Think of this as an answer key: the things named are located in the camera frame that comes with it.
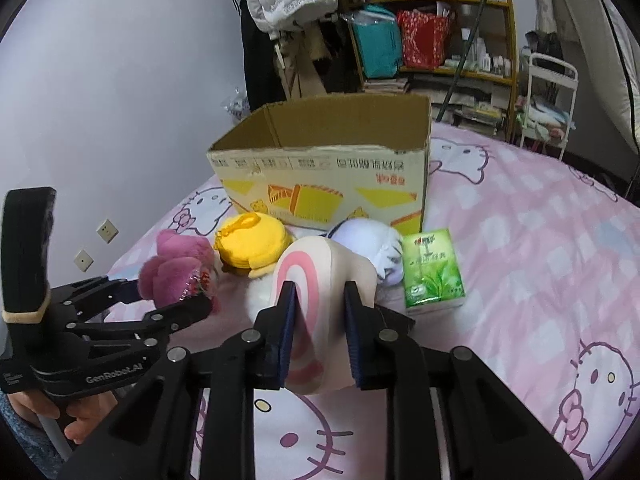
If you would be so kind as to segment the person's left hand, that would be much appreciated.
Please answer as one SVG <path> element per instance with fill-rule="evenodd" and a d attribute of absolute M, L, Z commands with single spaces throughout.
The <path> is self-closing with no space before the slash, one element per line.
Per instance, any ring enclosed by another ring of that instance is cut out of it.
<path fill-rule="evenodd" d="M 42 428 L 40 416 L 50 419 L 58 419 L 61 416 L 58 407 L 38 390 L 10 393 L 8 398 L 14 412 L 38 428 Z M 72 418 L 72 421 L 64 429 L 65 437 L 75 444 L 81 444 L 116 408 L 117 403 L 116 396 L 112 392 L 99 393 L 96 396 L 70 402 L 67 405 L 66 414 Z"/>

